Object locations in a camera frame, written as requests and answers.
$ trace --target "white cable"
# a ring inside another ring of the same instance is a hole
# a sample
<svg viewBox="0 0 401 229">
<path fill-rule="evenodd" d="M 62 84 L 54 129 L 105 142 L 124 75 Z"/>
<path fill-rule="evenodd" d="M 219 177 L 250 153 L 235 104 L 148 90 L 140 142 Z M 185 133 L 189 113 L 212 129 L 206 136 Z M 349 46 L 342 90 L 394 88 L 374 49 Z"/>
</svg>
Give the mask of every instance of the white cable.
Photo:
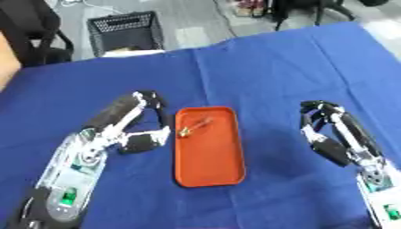
<svg viewBox="0 0 401 229">
<path fill-rule="evenodd" d="M 113 9 L 113 8 L 107 8 L 107 7 L 104 7 L 104 6 L 99 6 L 99 5 L 95 5 L 95 4 L 89 4 L 89 3 L 87 2 L 87 0 L 82 0 L 82 3 L 85 4 L 85 5 L 87 5 L 87 6 L 89 6 L 89 7 L 94 7 L 94 8 L 98 8 L 98 9 L 103 9 L 103 10 L 111 11 L 111 12 L 116 13 L 116 14 L 123 14 L 122 12 L 117 11 L 117 10 L 115 10 L 115 9 Z"/>
<path fill-rule="evenodd" d="M 108 8 L 108 7 L 105 7 L 105 6 L 100 6 L 100 5 L 95 5 L 95 4 L 89 4 L 89 3 L 87 2 L 87 0 L 81 0 L 81 2 L 80 2 L 80 1 L 76 1 L 76 2 L 72 2 L 72 3 L 66 3 L 65 0 L 61 0 L 61 6 L 63 6 L 63 7 L 75 6 L 75 5 L 78 4 L 78 3 L 83 3 L 83 4 L 85 4 L 85 5 L 88 6 L 88 7 L 93 7 L 93 8 L 98 8 L 98 9 L 106 10 L 106 11 L 111 11 L 111 12 L 116 13 L 116 14 L 123 14 L 122 12 L 117 11 L 117 10 L 115 10 L 115 9 L 113 9 L 113 8 Z"/>
</svg>

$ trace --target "blue cloth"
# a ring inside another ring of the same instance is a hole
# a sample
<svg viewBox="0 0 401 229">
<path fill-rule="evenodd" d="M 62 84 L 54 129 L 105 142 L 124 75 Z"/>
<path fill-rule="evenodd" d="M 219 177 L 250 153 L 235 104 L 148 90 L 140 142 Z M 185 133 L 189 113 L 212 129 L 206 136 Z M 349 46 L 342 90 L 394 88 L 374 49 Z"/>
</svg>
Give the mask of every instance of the blue cloth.
<svg viewBox="0 0 401 229">
<path fill-rule="evenodd" d="M 309 149 L 298 130 L 299 104 L 326 99 L 345 106 L 399 165 L 400 73 L 394 56 L 356 23 L 26 69 L 0 94 L 0 222 L 69 132 L 113 99 L 154 89 L 171 115 L 188 106 L 232 107 L 245 180 L 180 187 L 170 137 L 148 153 L 110 156 L 83 228 L 366 228 L 354 168 L 339 168 Z"/>
</svg>

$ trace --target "black wire basket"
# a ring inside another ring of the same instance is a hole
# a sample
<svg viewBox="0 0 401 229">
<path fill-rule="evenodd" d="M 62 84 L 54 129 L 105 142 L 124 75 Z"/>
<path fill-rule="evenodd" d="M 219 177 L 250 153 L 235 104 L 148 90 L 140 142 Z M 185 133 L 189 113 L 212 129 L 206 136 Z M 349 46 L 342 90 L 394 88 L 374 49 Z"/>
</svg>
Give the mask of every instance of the black wire basket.
<svg viewBox="0 0 401 229">
<path fill-rule="evenodd" d="M 153 50 L 163 48 L 163 32 L 155 12 L 127 13 L 88 20 L 93 54 L 128 48 Z"/>
</svg>

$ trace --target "small metal part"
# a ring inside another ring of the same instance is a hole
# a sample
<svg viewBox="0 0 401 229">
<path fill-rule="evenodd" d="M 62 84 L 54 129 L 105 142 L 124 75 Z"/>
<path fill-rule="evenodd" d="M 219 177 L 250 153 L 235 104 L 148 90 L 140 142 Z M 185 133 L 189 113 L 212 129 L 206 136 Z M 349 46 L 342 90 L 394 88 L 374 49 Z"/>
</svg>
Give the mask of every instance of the small metal part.
<svg viewBox="0 0 401 229">
<path fill-rule="evenodd" d="M 198 122 L 196 122 L 196 124 L 194 124 L 192 126 L 183 127 L 183 129 L 178 132 L 178 136 L 180 136 L 181 138 L 189 137 L 191 134 L 193 134 L 194 131 L 210 124 L 212 121 L 213 121 L 213 119 L 210 117 L 203 118 L 203 119 L 199 120 Z"/>
</svg>

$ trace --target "person's arm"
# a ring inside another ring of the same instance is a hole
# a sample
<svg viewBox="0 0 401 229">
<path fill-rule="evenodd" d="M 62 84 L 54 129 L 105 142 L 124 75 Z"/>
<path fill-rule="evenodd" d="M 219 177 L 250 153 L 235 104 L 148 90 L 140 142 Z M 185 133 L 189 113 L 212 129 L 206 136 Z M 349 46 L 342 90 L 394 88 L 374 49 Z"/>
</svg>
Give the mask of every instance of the person's arm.
<svg viewBox="0 0 401 229">
<path fill-rule="evenodd" d="M 21 63 L 0 31 L 0 92 L 20 69 Z"/>
</svg>

